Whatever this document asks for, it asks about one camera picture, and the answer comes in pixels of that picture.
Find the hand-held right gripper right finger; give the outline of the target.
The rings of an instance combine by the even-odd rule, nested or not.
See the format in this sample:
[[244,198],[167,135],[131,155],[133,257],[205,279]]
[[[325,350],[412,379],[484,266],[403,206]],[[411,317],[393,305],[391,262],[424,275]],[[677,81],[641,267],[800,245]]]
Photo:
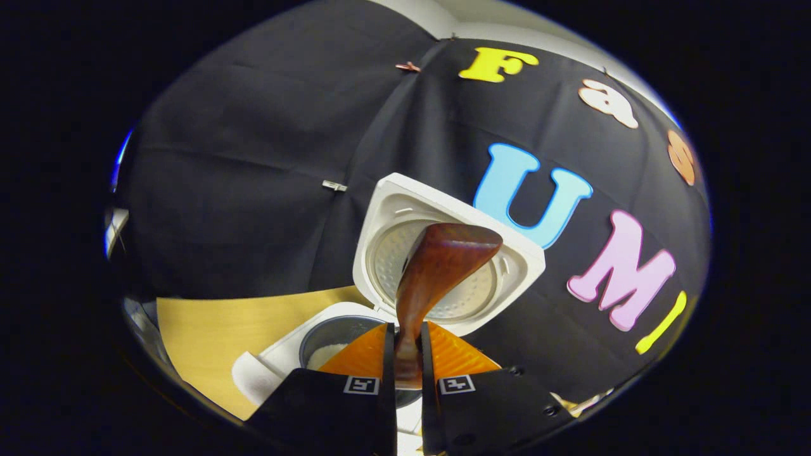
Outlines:
[[421,344],[425,455],[515,455],[573,426],[574,417],[522,365],[477,374],[435,374],[424,322]]

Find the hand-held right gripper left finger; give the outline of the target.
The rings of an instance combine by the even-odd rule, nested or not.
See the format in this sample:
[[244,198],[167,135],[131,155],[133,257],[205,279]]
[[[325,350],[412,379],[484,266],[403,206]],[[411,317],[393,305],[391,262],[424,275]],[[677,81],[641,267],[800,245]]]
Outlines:
[[275,455],[396,455],[393,349],[396,326],[382,324],[376,376],[293,369],[247,419]]

